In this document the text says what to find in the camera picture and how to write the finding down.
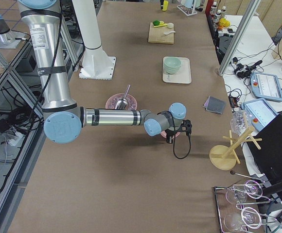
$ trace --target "metal scoop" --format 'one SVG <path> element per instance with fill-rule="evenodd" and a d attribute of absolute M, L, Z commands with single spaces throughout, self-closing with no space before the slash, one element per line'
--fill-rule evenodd
<path fill-rule="evenodd" d="M 128 100 L 126 99 L 127 95 L 128 95 L 128 91 L 130 89 L 130 84 L 127 86 L 126 92 L 123 96 L 123 98 L 120 98 L 115 105 L 115 109 L 128 109 L 129 107 L 129 103 Z"/>

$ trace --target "black monitor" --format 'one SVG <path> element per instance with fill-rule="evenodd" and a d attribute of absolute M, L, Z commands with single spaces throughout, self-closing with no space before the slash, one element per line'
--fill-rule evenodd
<path fill-rule="evenodd" d="M 282 182 L 282 114 L 277 115 L 255 138 L 261 150 L 248 143 L 249 149 L 260 172 L 265 173 L 272 185 Z M 282 200 L 282 192 L 277 193 Z"/>

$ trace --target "green bowl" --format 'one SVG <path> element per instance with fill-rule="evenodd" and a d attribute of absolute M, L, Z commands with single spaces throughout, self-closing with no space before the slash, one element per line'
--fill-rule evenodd
<path fill-rule="evenodd" d="M 159 20 L 154 20 L 153 24 L 154 24 L 154 26 L 158 26 L 160 24 L 160 21 Z"/>
<path fill-rule="evenodd" d="M 179 68 L 174 68 L 174 69 L 170 69 L 168 67 L 164 67 L 164 70 L 168 73 L 168 74 L 175 74 L 177 73 L 179 70 L 180 70 L 180 67 Z"/>
<path fill-rule="evenodd" d="M 176 57 L 167 57 L 164 60 L 164 67 L 171 68 L 171 69 L 173 68 L 180 69 L 181 61 L 180 59 Z"/>

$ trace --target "white tray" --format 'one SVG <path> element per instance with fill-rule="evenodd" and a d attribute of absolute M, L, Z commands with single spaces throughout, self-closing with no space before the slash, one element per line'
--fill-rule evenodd
<path fill-rule="evenodd" d="M 190 84 L 192 82 L 190 60 L 186 57 L 178 57 L 181 61 L 181 68 L 175 74 L 168 74 L 164 68 L 162 70 L 162 80 L 165 83 Z"/>

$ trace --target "white table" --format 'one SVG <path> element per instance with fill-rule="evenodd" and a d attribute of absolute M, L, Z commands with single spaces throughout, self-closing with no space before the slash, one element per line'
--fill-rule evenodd
<path fill-rule="evenodd" d="M 231 22 L 231 25 L 238 26 L 240 21 L 242 19 L 242 16 L 227 16 L 227 20 Z M 255 63 L 262 59 L 263 63 L 261 66 L 264 67 L 264 73 L 269 74 L 275 74 L 278 76 L 279 79 L 282 79 L 282 61 L 278 60 L 275 61 L 271 55 L 272 50 L 269 50 L 268 52 L 262 52 L 261 54 L 254 56 L 252 58 L 248 58 L 245 55 L 253 55 L 257 54 L 263 50 L 266 50 L 268 48 L 275 48 L 275 45 L 273 44 L 269 34 L 267 33 L 266 29 L 264 28 L 263 24 L 261 23 L 260 19 L 257 16 L 254 16 L 237 48 L 237 51 L 235 52 L 233 57 L 241 58 L 239 61 L 241 64 L 247 64 Z M 233 74 L 233 67 L 228 66 L 227 70 L 225 71 L 225 74 L 223 76 L 225 84 L 229 85 L 231 89 L 239 88 L 242 90 L 243 94 L 248 93 L 247 87 L 243 84 L 243 80 L 239 79 L 236 75 Z M 241 96 L 240 102 L 245 102 L 249 100 L 256 99 L 252 93 L 248 94 L 247 96 Z M 278 112 L 282 110 L 282 102 L 274 102 L 274 101 L 268 101 L 270 105 Z M 260 171 L 256 167 L 252 154 L 250 150 L 248 149 L 247 145 L 245 144 L 243 146 L 243 153 L 246 158 L 246 164 L 249 173 L 252 174 L 259 174 Z M 272 212 L 272 216 L 276 216 L 280 211 Z M 270 228 L 274 230 L 278 224 L 269 224 Z M 282 233 L 282 228 L 280 228 L 277 233 Z"/>

